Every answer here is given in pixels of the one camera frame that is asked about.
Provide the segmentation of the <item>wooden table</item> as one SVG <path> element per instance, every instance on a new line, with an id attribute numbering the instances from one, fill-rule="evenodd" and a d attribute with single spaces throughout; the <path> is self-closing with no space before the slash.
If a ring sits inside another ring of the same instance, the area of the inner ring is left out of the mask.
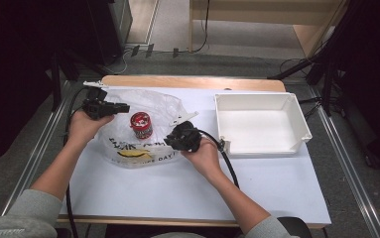
<path id="1" fill-rule="evenodd" d="M 280 80 L 225 77 L 117 75 L 104 82 L 113 88 L 166 92 L 197 112 L 194 124 L 217 134 L 214 95 L 284 93 Z M 327 206 L 306 146 L 290 155 L 231 158 L 226 172 L 241 190 L 276 217 L 299 217 L 311 229 L 330 224 Z M 225 226 L 236 222 L 214 189 L 184 157 L 163 166 L 121 169 L 108 163 L 103 148 L 90 142 L 70 181 L 71 204 L 59 220 L 81 223 Z"/>

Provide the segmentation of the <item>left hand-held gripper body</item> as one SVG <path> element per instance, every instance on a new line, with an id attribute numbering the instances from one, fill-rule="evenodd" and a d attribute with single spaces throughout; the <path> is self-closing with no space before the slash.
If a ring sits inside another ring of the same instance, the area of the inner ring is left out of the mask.
<path id="1" fill-rule="evenodd" d="M 105 101 L 107 92 L 102 89 L 100 83 L 86 81 L 83 85 L 87 94 L 82 102 L 82 109 L 87 116 L 97 120 L 118 113 L 118 106 L 115 103 Z"/>

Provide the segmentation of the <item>light wooden shelf unit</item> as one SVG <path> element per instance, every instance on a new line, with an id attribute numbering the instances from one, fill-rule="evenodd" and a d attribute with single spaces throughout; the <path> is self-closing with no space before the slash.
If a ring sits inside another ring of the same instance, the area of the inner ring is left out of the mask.
<path id="1" fill-rule="evenodd" d="M 189 47 L 194 20 L 286 24 L 294 27 L 307 58 L 331 26 L 342 18 L 348 0 L 189 0 Z"/>

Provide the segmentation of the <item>person's right hand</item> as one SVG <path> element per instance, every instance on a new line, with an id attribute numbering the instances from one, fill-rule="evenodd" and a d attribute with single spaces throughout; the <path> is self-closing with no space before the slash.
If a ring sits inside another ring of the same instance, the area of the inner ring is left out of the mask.
<path id="1" fill-rule="evenodd" d="M 222 173 L 217 148 L 209 139 L 202 138 L 196 152 L 182 151 L 182 155 L 188 159 L 195 169 L 205 178 L 213 178 Z"/>

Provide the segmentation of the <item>black chair seat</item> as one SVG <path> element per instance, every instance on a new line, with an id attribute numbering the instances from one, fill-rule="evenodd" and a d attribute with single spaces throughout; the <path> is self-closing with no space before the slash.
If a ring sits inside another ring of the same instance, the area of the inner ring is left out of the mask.
<path id="1" fill-rule="evenodd" d="M 307 224 L 298 217 L 278 217 L 278 220 L 292 236 L 299 238 L 313 238 Z"/>

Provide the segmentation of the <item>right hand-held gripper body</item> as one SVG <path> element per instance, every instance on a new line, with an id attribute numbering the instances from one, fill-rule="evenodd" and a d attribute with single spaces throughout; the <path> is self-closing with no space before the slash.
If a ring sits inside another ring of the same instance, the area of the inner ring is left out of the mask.
<path id="1" fill-rule="evenodd" d="M 201 135 L 190 121 L 190 119 L 196 115 L 197 112 L 181 113 L 178 118 L 171 123 L 174 129 L 169 135 L 176 137 L 175 143 L 181 145 L 182 151 L 196 152 L 199 148 Z"/>

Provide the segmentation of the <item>white plastic bin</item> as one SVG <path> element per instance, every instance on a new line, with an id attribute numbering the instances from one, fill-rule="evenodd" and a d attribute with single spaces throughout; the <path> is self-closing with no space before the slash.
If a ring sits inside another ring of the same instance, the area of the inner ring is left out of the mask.
<path id="1" fill-rule="evenodd" d="M 219 138 L 236 157 L 290 155 L 312 137 L 294 93 L 216 94 Z"/>

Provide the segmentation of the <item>black tripod stand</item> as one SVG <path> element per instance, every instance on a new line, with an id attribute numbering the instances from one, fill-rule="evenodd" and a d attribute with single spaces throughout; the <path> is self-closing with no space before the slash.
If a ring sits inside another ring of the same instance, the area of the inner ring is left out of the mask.
<path id="1" fill-rule="evenodd" d="M 309 66 L 311 69 L 307 73 L 306 81 L 308 85 L 317 85 L 323 79 L 323 88 L 321 93 L 320 106 L 323 108 L 327 116 L 330 116 L 330 99 L 331 86 L 336 76 L 336 61 L 341 56 L 341 52 L 337 49 L 342 34 L 346 30 L 350 19 L 348 7 L 344 7 L 347 0 L 340 0 L 335 13 L 331 17 L 328 25 L 334 24 L 334 29 L 328 39 L 321 43 L 309 58 L 301 59 L 300 62 L 289 69 L 278 74 L 268 76 L 268 79 L 282 80 L 295 72 Z"/>

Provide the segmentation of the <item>person's gray shirt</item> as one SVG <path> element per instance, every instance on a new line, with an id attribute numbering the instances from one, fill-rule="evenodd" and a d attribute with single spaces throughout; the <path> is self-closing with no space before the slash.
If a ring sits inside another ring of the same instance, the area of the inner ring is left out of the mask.
<path id="1" fill-rule="evenodd" d="M 167 232 L 163 234 L 157 234 L 150 238 L 206 238 L 196 233 L 191 232 Z"/>

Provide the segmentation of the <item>red can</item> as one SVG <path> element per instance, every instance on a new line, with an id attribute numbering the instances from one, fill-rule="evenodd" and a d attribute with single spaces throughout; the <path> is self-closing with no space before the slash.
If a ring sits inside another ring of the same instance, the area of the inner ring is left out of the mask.
<path id="1" fill-rule="evenodd" d="M 145 140 L 153 134 L 152 122 L 146 112 L 137 112 L 130 118 L 130 127 L 135 136 L 140 140 Z"/>

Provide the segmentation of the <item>person's left hand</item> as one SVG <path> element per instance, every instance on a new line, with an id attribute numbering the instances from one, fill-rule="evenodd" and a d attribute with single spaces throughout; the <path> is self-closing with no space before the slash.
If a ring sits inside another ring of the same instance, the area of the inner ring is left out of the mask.
<path id="1" fill-rule="evenodd" d="M 98 130 L 113 119 L 114 116 L 110 115 L 93 120 L 83 111 L 75 112 L 70 120 L 66 144 L 68 146 L 84 148 L 94 138 Z"/>

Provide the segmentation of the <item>clear plastic bag yellow print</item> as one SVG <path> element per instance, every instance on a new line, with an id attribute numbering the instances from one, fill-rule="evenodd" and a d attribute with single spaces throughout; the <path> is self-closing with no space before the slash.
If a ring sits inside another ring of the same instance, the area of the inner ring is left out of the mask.
<path id="1" fill-rule="evenodd" d="M 108 162 L 137 169 L 177 159 L 178 152 L 164 139 L 173 130 L 171 123 L 185 112 L 179 98 L 153 90 L 113 89 L 107 93 L 106 100 L 130 105 L 129 113 L 118 113 L 96 134 Z M 130 127 L 130 118 L 137 112 L 146 112 L 151 118 L 153 134 L 148 139 L 138 139 Z"/>

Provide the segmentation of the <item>metal floor rail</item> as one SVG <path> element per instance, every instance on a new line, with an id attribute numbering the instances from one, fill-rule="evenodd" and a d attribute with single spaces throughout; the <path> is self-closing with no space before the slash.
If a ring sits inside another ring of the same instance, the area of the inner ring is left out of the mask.
<path id="1" fill-rule="evenodd" d="M 60 120 L 63 117 L 63 112 L 67 104 L 69 94 L 73 88 L 73 82 L 65 81 L 62 84 L 62 102 L 60 106 L 50 114 L 49 119 L 46 122 L 46 125 L 36 142 L 33 150 L 30 153 L 29 159 L 26 162 L 26 165 L 23 168 L 23 171 L 14 187 L 12 193 L 10 194 L 1 215 L 6 215 L 10 210 L 17 198 L 22 194 L 23 190 L 28 188 L 37 172 L 37 169 L 41 163 L 41 160 L 46 152 L 48 144 L 51 138 L 54 135 L 57 126 L 59 125 Z"/>
<path id="2" fill-rule="evenodd" d="M 356 168 L 355 157 L 361 153 L 360 144 L 347 121 L 337 113 L 329 115 L 321 107 L 317 114 L 330 140 L 344 177 L 350 187 L 360 214 L 372 238 L 380 238 L 380 216 Z"/>

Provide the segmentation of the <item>black cabinet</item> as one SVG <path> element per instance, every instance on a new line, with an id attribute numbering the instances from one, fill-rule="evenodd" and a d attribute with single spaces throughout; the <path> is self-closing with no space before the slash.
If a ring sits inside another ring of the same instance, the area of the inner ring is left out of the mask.
<path id="1" fill-rule="evenodd" d="M 123 56 L 133 17 L 129 0 L 87 0 L 100 62 L 111 64 Z"/>

